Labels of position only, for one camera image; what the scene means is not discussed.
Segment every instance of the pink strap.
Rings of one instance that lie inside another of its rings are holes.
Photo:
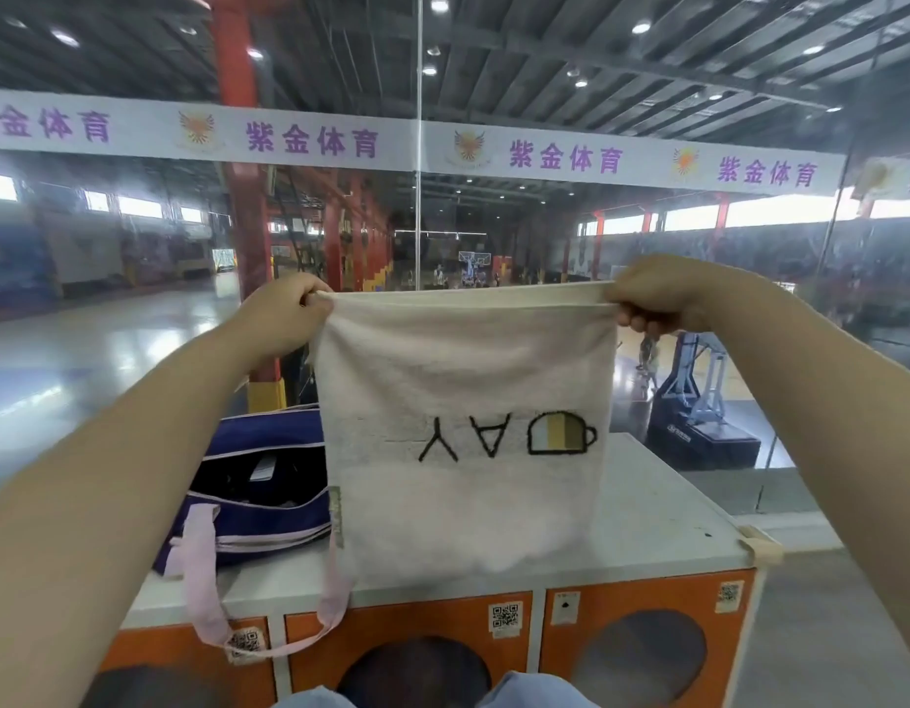
[[[228,625],[216,587],[216,532],[213,521],[218,513],[218,504],[200,503],[189,507],[183,525],[183,541],[170,552],[166,574],[178,574],[182,569],[189,619],[199,639],[210,646],[226,647],[232,637],[232,627]],[[177,560],[182,564],[181,567],[177,565]],[[352,588],[353,583],[347,581],[337,568],[337,545],[331,533],[323,592],[317,605],[317,620],[321,624],[317,635],[260,651],[242,650],[234,646],[227,648],[235,649],[238,655],[254,658],[288,656],[304,650],[340,625]]]

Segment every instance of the white sticker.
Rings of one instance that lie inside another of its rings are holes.
[[[494,638],[516,638],[524,627],[524,603],[493,603],[488,606],[488,631]]]
[[[232,666],[248,666],[256,664],[265,659],[257,656],[248,656],[239,653],[240,650],[259,651],[268,647],[265,641],[264,631],[254,627],[246,626],[244,629],[232,631],[232,637],[225,644],[225,658]]]
[[[579,591],[560,591],[553,596],[550,625],[575,624],[579,620]]]
[[[340,503],[340,487],[328,487],[330,495],[330,533],[334,535],[334,544],[343,548],[343,510]]]
[[[259,463],[255,465],[255,469],[252,470],[252,475],[248,478],[249,481],[268,481],[272,478],[274,474],[274,463],[277,460],[271,452],[266,452],[261,455]]]
[[[714,607],[715,614],[733,614],[740,610],[740,602],[744,597],[744,586],[746,582],[723,582],[720,584],[720,591],[717,593],[717,605]]]

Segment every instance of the hand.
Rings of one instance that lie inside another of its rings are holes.
[[[333,303],[314,295],[332,292],[316,275],[297,272],[249,295],[223,326],[230,343],[240,344],[250,362],[281,357],[306,344],[323,325]]]
[[[646,256],[619,274],[606,299],[620,304],[618,324],[654,338],[683,329],[710,330],[705,300],[732,268],[679,256]]]

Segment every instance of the yellow column base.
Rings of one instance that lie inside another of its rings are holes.
[[[272,413],[288,406],[284,394],[284,380],[275,382],[248,382],[249,413]]]

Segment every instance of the ceiling light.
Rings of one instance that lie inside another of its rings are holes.
[[[60,29],[52,30],[52,36],[55,39],[57,39],[59,42],[61,42],[62,44],[67,44],[69,47],[80,47],[81,46],[81,42],[79,42],[77,39],[75,39],[73,36],[71,36],[67,32],[63,32]]]

